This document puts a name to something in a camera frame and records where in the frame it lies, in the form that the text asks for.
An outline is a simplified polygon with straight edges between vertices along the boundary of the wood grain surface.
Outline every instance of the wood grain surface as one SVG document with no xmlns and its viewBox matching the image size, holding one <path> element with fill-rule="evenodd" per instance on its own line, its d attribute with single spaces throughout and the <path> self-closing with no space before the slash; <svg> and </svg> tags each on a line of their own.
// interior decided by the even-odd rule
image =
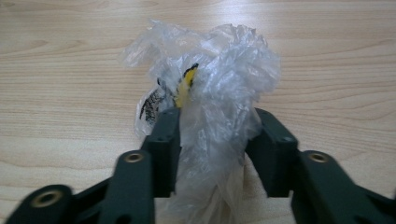
<svg viewBox="0 0 396 224">
<path fill-rule="evenodd" d="M 257 28 L 282 58 L 279 87 L 257 106 L 301 150 L 333 155 L 357 184 L 393 197 L 396 1 L 0 0 L 0 222 L 33 190 L 79 192 L 140 147 L 134 113 L 148 68 L 117 56 L 148 19 Z M 294 223 L 290 200 L 267 199 L 250 165 L 241 216 Z"/>
</svg>

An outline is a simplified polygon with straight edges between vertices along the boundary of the plastic bag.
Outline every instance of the plastic bag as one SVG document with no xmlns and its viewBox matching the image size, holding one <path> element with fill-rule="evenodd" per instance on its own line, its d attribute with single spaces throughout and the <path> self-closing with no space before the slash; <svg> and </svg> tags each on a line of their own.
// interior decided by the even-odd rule
<svg viewBox="0 0 396 224">
<path fill-rule="evenodd" d="M 177 194 L 160 210 L 184 223 L 239 223 L 245 147 L 261 130 L 253 103 L 276 87 L 279 57 L 244 25 L 201 34 L 152 24 L 120 59 L 150 63 L 157 82 L 137 107 L 138 135 L 150 134 L 159 112 L 181 106 Z"/>
</svg>

